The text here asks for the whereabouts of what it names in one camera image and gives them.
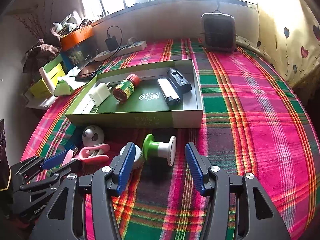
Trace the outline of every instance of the open box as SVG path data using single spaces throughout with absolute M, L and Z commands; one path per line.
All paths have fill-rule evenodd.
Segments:
M 190 82 L 192 90 L 182 102 L 169 107 L 157 79 L 165 77 L 169 68 L 179 70 Z M 124 103 L 111 95 L 95 106 L 89 93 L 101 82 L 116 87 L 129 74 L 136 74 L 140 84 Z M 113 128 L 199 128 L 203 103 L 196 69 L 191 59 L 172 60 L 136 65 L 112 70 L 95 76 L 74 99 L 66 117 L 76 126 L 99 125 Z

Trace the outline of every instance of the blue gripper pad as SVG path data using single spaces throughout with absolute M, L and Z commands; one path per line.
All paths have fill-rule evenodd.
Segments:
M 131 173 L 131 170 L 132 170 L 132 165 L 133 165 L 133 161 L 135 159 L 135 156 L 136 156 L 136 147 L 135 147 L 135 144 L 134 143 L 131 143 L 130 145 L 130 148 L 126 154 L 126 158 L 122 163 L 118 163 L 118 165 L 122 165 L 120 171 L 119 171 L 119 176 L 118 176 L 118 187 L 116 189 L 118 195 L 121 195 L 122 191 L 125 190 L 125 187 L 128 183 L 128 180 L 129 180 L 129 176 L 130 176 L 130 173 Z
M 195 149 L 195 146 L 193 145 L 193 147 L 191 147 L 190 143 L 186 144 L 186 148 L 185 148 L 186 160 L 187 160 L 189 169 L 191 171 L 193 183 L 196 187 L 196 190 L 200 192 L 201 196 L 203 196 L 205 193 L 204 174 L 201 171 L 201 168 L 195 156 L 195 155 L 199 155 L 199 153 L 197 150 L 193 151 L 192 148 Z
M 66 157 L 66 155 L 67 155 L 67 151 L 63 151 L 51 156 L 50 158 L 45 159 L 43 161 L 43 165 L 41 166 L 41 168 L 44 170 L 50 170 L 55 166 L 60 165 L 61 163 L 63 163 L 63 160 Z

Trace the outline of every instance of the wall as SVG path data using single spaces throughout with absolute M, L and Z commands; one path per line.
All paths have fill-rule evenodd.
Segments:
M 100 51 L 107 50 L 105 39 L 107 28 L 118 25 L 123 30 L 123 44 L 130 37 L 140 41 L 175 38 L 198 38 L 202 32 L 201 15 L 216 8 L 214 1 L 178 1 L 160 3 L 120 14 L 93 27 Z M 259 36 L 258 10 L 246 6 L 220 3 L 220 11 L 235 18 L 237 34 L 254 44 Z M 117 28 L 109 33 L 116 35 L 120 42 L 121 34 Z
M 45 20 L 49 30 L 52 0 L 46 0 Z M 43 0 L 15 0 L 13 9 L 25 9 L 39 4 L 37 13 L 43 22 Z M 79 0 L 54 0 L 51 22 L 61 22 L 73 10 L 81 12 Z M 27 74 L 22 73 L 24 53 L 36 43 L 36 38 L 22 23 L 10 16 L 0 22 L 0 119 L 4 119 L 6 152 L 8 162 L 13 165 L 20 161 L 23 151 L 39 123 L 31 109 L 25 108 L 22 93 L 28 85 Z

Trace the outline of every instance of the window sill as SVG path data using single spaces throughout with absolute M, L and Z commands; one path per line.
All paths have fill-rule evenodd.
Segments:
M 145 2 L 145 3 L 139 3 L 139 4 L 135 4 L 131 7 L 127 7 L 125 9 L 122 9 L 120 11 L 111 13 L 93 23 L 91 23 L 91 26 L 94 27 L 95 25 L 98 25 L 99 23 L 102 23 L 103 21 L 113 18 L 115 16 L 118 16 L 120 14 L 124 14 L 126 12 L 130 12 L 136 9 L 140 9 L 140 8 L 144 8 L 147 6 L 152 6 L 152 5 L 157 5 L 157 4 L 161 4 L 161 3 L 170 3 L 170 2 L 179 2 L 179 1 L 215 1 L 215 0 L 155 0 L 155 1 L 151 1 L 151 2 Z M 250 3 L 250 2 L 245 2 L 245 1 L 240 1 L 240 0 L 220 0 L 220 2 L 222 3 L 232 3 L 232 4 L 237 4 L 237 5 L 241 5 L 241 6 L 245 6 L 245 7 L 250 7 L 250 8 L 254 8 L 254 9 L 258 9 L 258 6 L 254 3 Z

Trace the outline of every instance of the white charger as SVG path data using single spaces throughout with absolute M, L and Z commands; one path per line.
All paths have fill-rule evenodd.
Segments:
M 100 83 L 91 91 L 91 93 L 88 93 L 89 97 L 96 106 L 100 106 L 102 102 L 110 96 L 110 89 L 112 87 L 108 88 L 109 84 L 110 82 L 107 84 Z

